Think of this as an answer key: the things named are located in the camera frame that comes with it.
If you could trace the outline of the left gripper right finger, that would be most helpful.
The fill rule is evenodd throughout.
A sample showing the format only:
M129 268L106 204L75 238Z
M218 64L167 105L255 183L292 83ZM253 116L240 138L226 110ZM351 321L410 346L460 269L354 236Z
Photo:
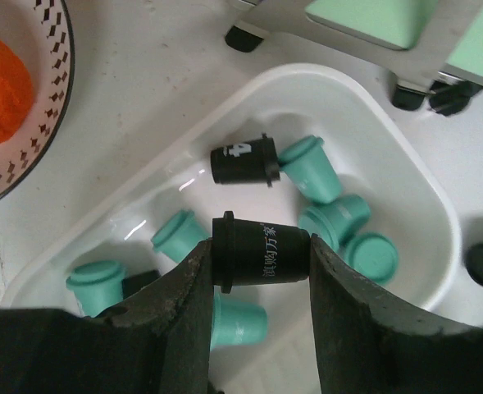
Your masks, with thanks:
M311 238L310 304L323 393L483 393L483 328L398 298Z

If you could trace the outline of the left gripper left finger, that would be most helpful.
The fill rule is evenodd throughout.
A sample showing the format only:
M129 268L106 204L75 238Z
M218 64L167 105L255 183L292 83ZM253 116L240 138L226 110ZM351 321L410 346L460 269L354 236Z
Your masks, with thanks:
M0 393L204 393L212 244L97 318L0 309Z

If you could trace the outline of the teal capsule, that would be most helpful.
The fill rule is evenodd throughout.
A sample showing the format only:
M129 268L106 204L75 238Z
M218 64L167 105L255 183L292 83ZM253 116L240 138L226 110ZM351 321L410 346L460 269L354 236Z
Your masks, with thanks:
M345 263L377 284L388 283L399 266L399 252L394 242L377 232L353 237L344 247Z
M181 209L162 225L151 238L153 250L175 263L182 262L195 246L209 238L194 211Z
M328 204L343 192L343 186L323 149L324 140L308 135L278 155L280 169L315 204Z
M116 260L101 260L75 268L66 279L83 315L96 317L124 300L125 266Z
M214 294L210 350L258 344L265 340L267 331L263 307Z
M359 195L343 195L329 204L310 205L298 216L298 227L316 234L338 251L369 220L371 209Z

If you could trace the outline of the white storage basket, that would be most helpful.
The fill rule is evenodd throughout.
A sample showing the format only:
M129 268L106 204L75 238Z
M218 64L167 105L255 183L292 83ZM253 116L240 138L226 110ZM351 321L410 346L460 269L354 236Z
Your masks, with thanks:
M78 312L66 289L69 272L103 259L130 273L174 264L154 252L154 232L181 209L206 228L225 211L237 218L293 226L305 199L283 176L272 186L214 183L210 151L267 133L284 149L321 137L346 192L371 207L368 231L392 239L399 267L387 289L423 309L444 297L458 267L458 216L398 127L355 80L313 64L262 73L178 138L68 233L28 264L8 286L4 308Z

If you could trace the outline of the right orange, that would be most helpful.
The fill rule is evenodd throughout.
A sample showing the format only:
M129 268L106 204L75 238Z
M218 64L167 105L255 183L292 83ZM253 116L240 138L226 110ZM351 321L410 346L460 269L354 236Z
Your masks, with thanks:
M24 63L0 40L0 144L20 128L34 104L34 87Z

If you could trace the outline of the green cutting board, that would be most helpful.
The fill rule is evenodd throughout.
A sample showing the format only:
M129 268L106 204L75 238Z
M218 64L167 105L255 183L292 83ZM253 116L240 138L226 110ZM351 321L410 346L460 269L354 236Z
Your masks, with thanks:
M304 11L370 44L435 53L443 73L483 85L483 1L312 1Z

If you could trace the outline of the fruit bowl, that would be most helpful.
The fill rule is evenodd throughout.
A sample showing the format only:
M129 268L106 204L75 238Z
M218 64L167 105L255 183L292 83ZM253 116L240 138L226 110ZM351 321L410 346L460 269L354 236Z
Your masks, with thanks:
M0 200L13 191L51 146L70 102L75 41L64 1L0 1L0 40L24 63L34 105L21 129L0 144Z

